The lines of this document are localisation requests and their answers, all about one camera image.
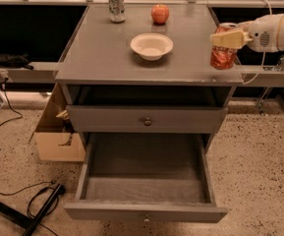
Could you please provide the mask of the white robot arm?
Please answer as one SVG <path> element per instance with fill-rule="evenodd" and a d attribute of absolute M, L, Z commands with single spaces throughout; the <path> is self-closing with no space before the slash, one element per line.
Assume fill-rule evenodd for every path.
<path fill-rule="evenodd" d="M 210 36 L 213 46 L 241 49 L 245 45 L 255 52 L 284 51 L 284 14 L 265 15 L 238 23 L 226 31 Z"/>

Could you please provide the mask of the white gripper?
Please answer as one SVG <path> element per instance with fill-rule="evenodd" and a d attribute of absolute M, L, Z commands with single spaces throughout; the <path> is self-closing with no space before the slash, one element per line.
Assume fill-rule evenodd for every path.
<path fill-rule="evenodd" d="M 255 52 L 277 52 L 277 34 L 283 18 L 283 14 L 265 15 L 252 22 L 240 22 L 237 27 L 241 29 L 214 33 L 210 41 L 217 47 L 241 49 L 249 43 Z"/>

